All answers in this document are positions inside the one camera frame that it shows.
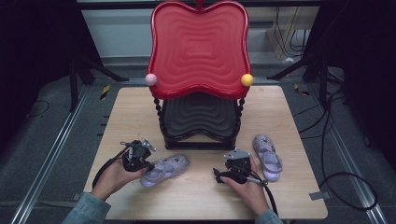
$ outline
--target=hand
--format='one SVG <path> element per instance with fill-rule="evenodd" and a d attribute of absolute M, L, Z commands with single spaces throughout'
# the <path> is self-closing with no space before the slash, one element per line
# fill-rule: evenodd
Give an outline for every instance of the hand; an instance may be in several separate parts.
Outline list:
<path fill-rule="evenodd" d="M 254 160 L 250 157 L 251 170 L 257 172 L 257 166 Z M 229 177 L 222 176 L 221 180 L 224 184 L 230 186 L 236 193 L 242 198 L 245 205 L 250 208 L 253 213 L 258 216 L 264 211 L 268 210 L 267 199 L 265 198 L 262 186 L 248 181 L 247 183 L 241 185 L 236 183 Z"/>
<path fill-rule="evenodd" d="M 99 177 L 91 194 L 105 201 L 127 183 L 140 178 L 148 168 L 136 172 L 128 172 L 122 166 L 122 160 L 115 160 Z"/>

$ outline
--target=light blue sleeve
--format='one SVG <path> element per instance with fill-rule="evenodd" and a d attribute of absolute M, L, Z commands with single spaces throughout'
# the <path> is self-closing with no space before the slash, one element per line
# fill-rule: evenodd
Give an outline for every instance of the light blue sleeve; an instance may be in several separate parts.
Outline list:
<path fill-rule="evenodd" d="M 268 209 L 256 217 L 254 224 L 283 224 L 283 222 L 273 210 Z"/>
<path fill-rule="evenodd" d="M 110 204 L 96 198 L 90 193 L 83 193 L 75 207 L 67 215 L 63 224 L 103 223 Z"/>

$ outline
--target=yellow ball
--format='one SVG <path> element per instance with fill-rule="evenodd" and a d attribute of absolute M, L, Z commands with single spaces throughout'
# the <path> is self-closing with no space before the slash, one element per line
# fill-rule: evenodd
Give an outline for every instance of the yellow ball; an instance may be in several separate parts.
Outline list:
<path fill-rule="evenodd" d="M 253 84 L 253 76 L 251 74 L 244 74 L 241 77 L 241 82 L 244 86 L 251 86 L 251 84 Z"/>

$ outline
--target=wooden table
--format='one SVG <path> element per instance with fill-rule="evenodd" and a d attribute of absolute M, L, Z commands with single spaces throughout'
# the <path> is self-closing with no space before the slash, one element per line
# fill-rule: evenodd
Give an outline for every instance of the wooden table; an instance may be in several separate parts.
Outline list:
<path fill-rule="evenodd" d="M 166 179 L 152 189 L 143 188 L 139 180 L 129 183 L 107 200 L 112 207 L 106 218 L 254 219 L 254 214 L 238 195 L 228 186 L 218 184 L 213 175 L 212 168 L 225 171 L 223 156 L 228 151 L 166 150 L 156 113 L 148 88 L 120 90 L 84 191 L 92 190 L 93 178 L 100 167 L 123 149 L 121 141 L 147 137 L 157 148 L 148 161 L 182 153 L 189 158 L 191 166 L 185 173 Z M 318 184 L 282 89 L 278 86 L 251 87 L 242 113 L 236 146 L 251 152 L 261 167 L 252 140 L 258 133 L 267 134 L 283 161 L 280 179 L 268 185 L 279 216 L 282 219 L 325 218 L 327 208 L 323 200 L 310 199 L 309 193 L 319 191 Z"/>

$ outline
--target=lavender sandal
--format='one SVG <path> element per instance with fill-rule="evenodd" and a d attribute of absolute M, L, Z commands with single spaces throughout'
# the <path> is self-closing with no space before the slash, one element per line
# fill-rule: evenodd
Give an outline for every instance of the lavender sandal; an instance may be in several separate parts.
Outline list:
<path fill-rule="evenodd" d="M 152 188 L 167 178 L 180 175 L 189 168 L 190 162 L 186 156 L 178 154 L 152 164 L 154 169 L 140 177 L 140 184 L 145 188 Z"/>
<path fill-rule="evenodd" d="M 282 160 L 276 155 L 271 139 L 263 134 L 258 134 L 253 140 L 253 148 L 262 163 L 262 172 L 269 181 L 277 181 L 283 170 Z"/>

